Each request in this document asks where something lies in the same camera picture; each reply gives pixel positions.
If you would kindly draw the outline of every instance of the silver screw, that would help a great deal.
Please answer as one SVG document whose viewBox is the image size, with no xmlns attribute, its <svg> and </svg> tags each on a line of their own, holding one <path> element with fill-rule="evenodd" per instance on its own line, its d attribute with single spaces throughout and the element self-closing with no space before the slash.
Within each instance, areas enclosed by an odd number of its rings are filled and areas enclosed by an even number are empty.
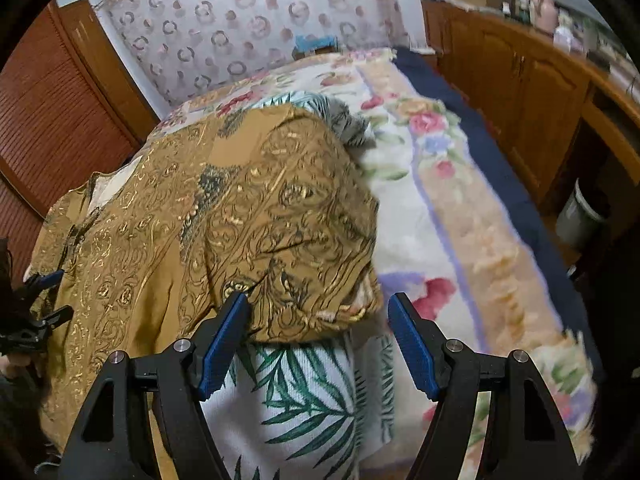
<svg viewBox="0 0 640 480">
<path fill-rule="evenodd" d="M 452 352 L 460 352 L 465 347 L 462 341 L 458 341 L 457 339 L 447 339 L 445 346 Z"/>
<path fill-rule="evenodd" d="M 124 352 L 122 350 L 116 350 L 115 352 L 111 352 L 109 355 L 109 362 L 113 364 L 118 364 L 120 361 L 124 359 Z"/>
<path fill-rule="evenodd" d="M 185 352 L 189 348 L 191 348 L 191 341 L 188 339 L 178 339 L 178 341 L 174 343 L 174 350 L 176 352 Z"/>
<path fill-rule="evenodd" d="M 516 359 L 519 363 L 526 363 L 529 360 L 529 354 L 527 354 L 524 350 L 514 350 L 513 358 Z"/>
</svg>

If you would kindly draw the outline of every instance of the floral blanket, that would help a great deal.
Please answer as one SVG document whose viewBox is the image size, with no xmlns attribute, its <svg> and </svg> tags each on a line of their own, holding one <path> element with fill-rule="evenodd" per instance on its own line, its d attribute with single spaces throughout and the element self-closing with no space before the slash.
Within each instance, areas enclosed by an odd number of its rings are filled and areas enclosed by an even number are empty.
<svg viewBox="0 0 640 480">
<path fill-rule="evenodd" d="M 372 140 L 350 151 L 380 201 L 373 262 L 385 300 L 405 291 L 423 318 L 436 320 L 447 337 L 461 339 L 476 351 L 529 352 L 583 459 L 591 446 L 595 386 L 581 335 L 562 332 L 535 259 L 470 158 L 458 117 L 442 102 L 417 94 L 391 63 L 393 56 L 390 49 L 325 54 L 260 73 L 186 102 L 154 130 L 146 146 L 207 114 L 227 114 L 283 92 L 318 92 L 346 102 L 352 114 L 369 120 Z M 373 333 L 379 330 L 388 331 L 383 324 Z M 363 475 L 410 464 L 434 412 L 434 404 L 415 389 L 393 338 L 385 340 L 392 346 L 395 431 L 389 444 L 360 463 Z M 258 357 L 260 371 L 270 370 L 272 354 Z M 308 356 L 305 362 L 313 364 Z M 254 388 L 264 379 L 256 381 Z M 266 395 L 277 387 L 276 382 Z M 488 401 L 487 394 L 478 398 L 461 478 L 475 477 Z M 278 420 L 292 413 L 285 410 Z M 380 413 L 376 423 L 383 425 Z M 326 433 L 324 419 L 309 421 L 315 426 L 304 438 L 325 447 L 341 439 L 336 431 Z M 325 477 L 335 473 L 336 478 L 349 478 L 352 471 L 333 470 Z"/>
</svg>

